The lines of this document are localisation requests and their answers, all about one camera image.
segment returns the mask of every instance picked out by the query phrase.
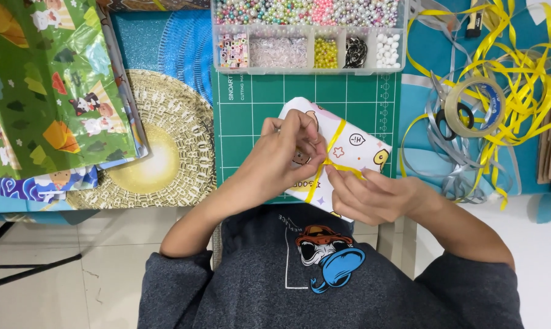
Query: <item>speech bubble print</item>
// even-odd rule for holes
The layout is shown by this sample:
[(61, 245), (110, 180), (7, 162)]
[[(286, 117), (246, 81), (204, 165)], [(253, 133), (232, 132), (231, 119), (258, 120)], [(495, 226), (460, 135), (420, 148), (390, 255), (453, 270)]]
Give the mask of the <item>speech bubble print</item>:
[(353, 133), (348, 138), (348, 141), (351, 143), (351, 145), (359, 146), (360, 144), (363, 144), (365, 142), (365, 138), (360, 133)]

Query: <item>ribbon bow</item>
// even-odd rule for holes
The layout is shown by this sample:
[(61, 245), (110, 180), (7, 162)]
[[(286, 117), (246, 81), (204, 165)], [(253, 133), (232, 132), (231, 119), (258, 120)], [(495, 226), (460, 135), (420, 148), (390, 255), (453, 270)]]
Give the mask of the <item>ribbon bow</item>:
[(340, 136), (340, 133), (343, 132), (344, 126), (346, 124), (347, 124), (347, 122), (346, 122), (345, 119), (340, 119), (340, 124), (338, 125), (338, 128), (336, 128), (336, 132), (334, 133), (334, 135), (332, 135), (332, 138), (330, 139), (330, 142), (328, 143), (328, 146), (326, 148), (326, 158), (324, 159), (322, 164), (320, 166), (318, 166), (318, 171), (316, 172), (316, 176), (314, 177), (314, 183), (310, 187), (310, 191), (308, 192), (308, 197), (306, 197), (306, 200), (305, 200), (306, 203), (310, 203), (310, 201), (312, 200), (312, 197), (314, 196), (314, 192), (316, 192), (316, 187), (318, 186), (318, 180), (320, 179), (322, 169), (324, 168), (325, 165), (332, 165), (332, 166), (334, 166), (334, 168), (337, 168), (338, 170), (344, 170), (346, 172), (353, 172), (354, 175), (357, 176), (357, 178), (365, 180), (365, 178), (362, 177), (362, 174), (361, 174), (360, 170), (357, 170), (357, 169), (351, 168), (351, 167), (346, 167), (346, 166), (343, 166), (342, 164), (341, 165), (336, 164), (332, 160), (330, 160), (330, 158), (328, 157), (328, 153), (330, 153), (330, 150), (332, 150), (332, 147), (334, 146), (334, 143), (336, 143), (336, 140)]

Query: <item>black scissor handle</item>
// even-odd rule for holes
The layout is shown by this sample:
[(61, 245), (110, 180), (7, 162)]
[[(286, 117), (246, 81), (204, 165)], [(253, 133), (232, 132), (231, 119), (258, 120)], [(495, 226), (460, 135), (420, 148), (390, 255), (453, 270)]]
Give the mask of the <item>black scissor handle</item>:
[[(470, 108), (466, 105), (464, 105), (463, 103), (461, 102), (458, 102), (458, 107), (457, 107), (458, 111), (464, 111), (466, 112), (466, 115), (468, 116), (468, 125), (466, 126), (468, 129), (472, 128), (474, 126), (474, 114), (472, 114), (472, 111), (470, 110)], [(446, 126), (448, 127), (448, 130), (450, 131), (450, 136), (444, 136), (444, 134), (442, 133), (442, 131), (440, 130), (440, 123), (442, 121), (445, 121), (446, 122)], [(445, 115), (445, 112), (444, 112), (444, 109), (443, 108), (440, 108), (440, 110), (438, 111), (438, 113), (436, 113), (436, 126), (438, 126), (438, 131), (440, 132), (440, 134), (442, 134), (442, 137), (444, 137), (444, 139), (446, 140), (453, 140), (454, 138), (456, 138), (456, 136), (458, 136), (451, 128), (450, 126), (448, 125), (448, 121), (446, 121), (446, 115)]]

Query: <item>packing tape roll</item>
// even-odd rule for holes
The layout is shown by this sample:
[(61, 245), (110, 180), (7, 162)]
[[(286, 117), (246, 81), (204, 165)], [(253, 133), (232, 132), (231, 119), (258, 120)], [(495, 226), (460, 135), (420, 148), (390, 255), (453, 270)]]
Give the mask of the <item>packing tape roll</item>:
[[(481, 94), (488, 95), (489, 109), (485, 114), (482, 128), (469, 129), (458, 115), (458, 99), (464, 90), (476, 86)], [(444, 104), (446, 122), (452, 131), (462, 137), (484, 137), (493, 132), (505, 117), (505, 94), (496, 82), (484, 77), (473, 77), (458, 83), (448, 93)]]

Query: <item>cutting mat grid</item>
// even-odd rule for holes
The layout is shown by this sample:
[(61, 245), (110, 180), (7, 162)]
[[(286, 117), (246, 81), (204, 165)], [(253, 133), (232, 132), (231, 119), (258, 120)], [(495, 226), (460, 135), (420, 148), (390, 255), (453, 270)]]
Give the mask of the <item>cutting mat grid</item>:
[[(259, 139), (263, 121), (305, 97), (394, 147), (383, 174), (396, 176), (401, 73), (382, 76), (250, 76), (214, 71), (217, 183), (235, 173)], [(282, 194), (270, 202), (295, 202)]]

